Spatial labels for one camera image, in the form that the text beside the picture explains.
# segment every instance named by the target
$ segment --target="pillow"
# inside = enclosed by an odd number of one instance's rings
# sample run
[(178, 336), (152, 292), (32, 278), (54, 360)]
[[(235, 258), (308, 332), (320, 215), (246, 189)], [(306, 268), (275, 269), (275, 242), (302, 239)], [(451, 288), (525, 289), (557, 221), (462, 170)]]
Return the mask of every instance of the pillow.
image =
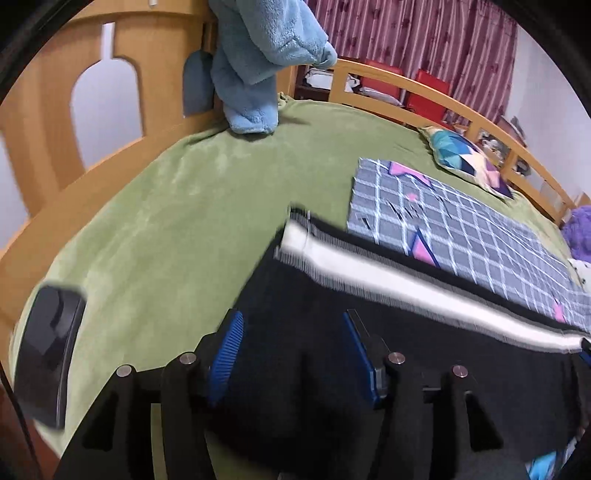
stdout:
[(429, 141), (435, 162), (502, 199), (513, 194), (485, 153), (463, 136), (439, 127), (418, 129)]
[(583, 290), (591, 293), (591, 264), (574, 258), (569, 258), (569, 262), (577, 272)]
[(389, 103), (390, 105), (402, 106), (402, 103), (396, 97), (388, 95), (387, 93), (379, 92), (377, 90), (374, 90), (373, 88), (361, 87), (359, 89), (359, 93), (366, 97), (374, 98), (376, 100), (380, 100), (381, 102)]

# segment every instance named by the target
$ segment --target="red curtain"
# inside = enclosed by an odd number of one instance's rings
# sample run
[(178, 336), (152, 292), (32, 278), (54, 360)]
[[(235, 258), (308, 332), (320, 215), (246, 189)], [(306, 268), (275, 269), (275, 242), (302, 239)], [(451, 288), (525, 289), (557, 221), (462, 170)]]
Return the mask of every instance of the red curtain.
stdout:
[[(517, 23), (487, 0), (308, 0), (340, 56), (418, 69), (493, 122), (504, 114)], [(450, 114), (448, 121), (455, 119)]]

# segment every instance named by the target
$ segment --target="blue plush towel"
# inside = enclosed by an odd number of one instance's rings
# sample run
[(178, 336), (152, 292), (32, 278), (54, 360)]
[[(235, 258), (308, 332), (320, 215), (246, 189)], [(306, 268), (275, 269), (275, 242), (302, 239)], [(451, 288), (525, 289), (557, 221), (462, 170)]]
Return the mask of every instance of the blue plush towel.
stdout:
[(209, 0), (219, 45), (212, 79), (233, 131), (277, 127), (275, 74), (290, 65), (336, 63), (328, 36), (302, 0)]

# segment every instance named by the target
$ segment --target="metal screw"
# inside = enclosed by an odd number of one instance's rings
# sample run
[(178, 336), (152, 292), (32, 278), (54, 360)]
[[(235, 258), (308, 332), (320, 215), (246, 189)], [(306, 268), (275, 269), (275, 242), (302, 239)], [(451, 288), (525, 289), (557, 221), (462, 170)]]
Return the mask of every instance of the metal screw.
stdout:
[(406, 357), (400, 352), (392, 352), (388, 355), (388, 361), (394, 365), (402, 365), (406, 361)]
[(117, 369), (117, 376), (124, 378), (127, 377), (131, 373), (131, 367), (129, 365), (121, 365)]
[(465, 378), (468, 376), (468, 369), (463, 365), (454, 365), (452, 372), (456, 377)]
[(195, 362), (195, 360), (197, 360), (197, 356), (193, 353), (193, 352), (186, 352), (183, 353), (178, 360), (183, 364), (183, 365), (191, 365), (192, 363)]

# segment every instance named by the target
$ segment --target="green blanket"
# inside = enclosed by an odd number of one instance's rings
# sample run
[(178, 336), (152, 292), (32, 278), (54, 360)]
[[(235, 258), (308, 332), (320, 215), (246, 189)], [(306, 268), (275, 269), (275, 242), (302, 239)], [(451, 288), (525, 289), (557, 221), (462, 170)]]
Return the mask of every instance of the green blanket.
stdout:
[[(161, 367), (216, 329), (290, 203), (344, 228), (359, 157), (395, 160), (472, 195), (526, 223), (568, 263), (559, 231), (524, 197), (504, 203), (436, 166), (417, 132), (346, 106), (282, 103), (279, 127), (268, 137), (239, 137), (220, 126), (179, 141), (56, 257), (46, 280), (87, 297), (65, 431), (40, 428), (56, 452), (118, 366)], [(12, 342), (13, 373), (30, 303)], [(210, 447), (220, 480), (263, 475)]]

